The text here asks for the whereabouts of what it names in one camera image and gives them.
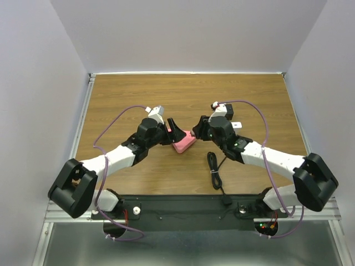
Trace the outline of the pink triangular power socket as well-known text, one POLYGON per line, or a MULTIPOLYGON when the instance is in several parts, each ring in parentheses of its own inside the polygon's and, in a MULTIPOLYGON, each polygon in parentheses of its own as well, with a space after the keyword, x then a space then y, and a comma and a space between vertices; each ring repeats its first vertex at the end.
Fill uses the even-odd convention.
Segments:
POLYGON ((181 154, 186 151, 196 141, 196 138, 191 135, 190 131, 181 131, 184 132, 186 136, 179 142, 169 144, 169 146, 173 147, 178 154, 181 154))

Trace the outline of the white USB charger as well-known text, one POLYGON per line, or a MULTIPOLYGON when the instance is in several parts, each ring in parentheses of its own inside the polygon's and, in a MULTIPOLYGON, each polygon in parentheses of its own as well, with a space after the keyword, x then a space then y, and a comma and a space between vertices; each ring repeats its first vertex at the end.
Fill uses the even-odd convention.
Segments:
POLYGON ((232 128, 233 128, 234 130, 240 130, 240 129, 242 129, 242 123, 240 123, 240 122, 232 122, 231 124, 232 124, 232 128))

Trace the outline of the black cube socket adapter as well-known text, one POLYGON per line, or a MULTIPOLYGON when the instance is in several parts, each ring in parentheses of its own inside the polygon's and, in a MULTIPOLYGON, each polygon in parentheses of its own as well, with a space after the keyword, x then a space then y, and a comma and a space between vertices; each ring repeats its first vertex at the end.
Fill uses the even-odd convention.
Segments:
POLYGON ((227 118, 228 121, 231 121, 234 116, 234 110, 231 104, 225 104, 226 107, 226 115, 225 117, 227 118))

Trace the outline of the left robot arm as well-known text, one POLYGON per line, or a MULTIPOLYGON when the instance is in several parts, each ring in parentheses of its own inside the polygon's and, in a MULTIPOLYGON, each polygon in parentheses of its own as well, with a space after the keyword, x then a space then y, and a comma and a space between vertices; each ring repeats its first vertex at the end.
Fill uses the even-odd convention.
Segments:
POLYGON ((137 131, 110 152, 84 161, 68 160, 49 189, 48 197, 72 218, 93 210, 118 218, 123 214, 118 194, 97 189, 97 182, 104 183, 109 175, 141 162, 150 148, 177 143, 184 137, 186 133, 172 118, 167 124, 144 118, 137 131))

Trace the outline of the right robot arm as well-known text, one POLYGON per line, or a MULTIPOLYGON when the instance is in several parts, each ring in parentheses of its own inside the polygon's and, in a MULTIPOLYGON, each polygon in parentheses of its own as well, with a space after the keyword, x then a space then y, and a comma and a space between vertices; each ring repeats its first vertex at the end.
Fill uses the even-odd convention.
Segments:
POLYGON ((265 168, 293 181, 292 185, 267 190, 262 199, 255 203, 255 210, 261 216, 268 216, 274 210, 293 206, 304 206, 320 212, 338 187, 338 181, 322 157, 315 153, 307 156, 290 155, 268 147, 236 130, 239 123, 224 116, 202 116, 192 131, 197 139, 212 141, 224 155, 245 165, 265 168))

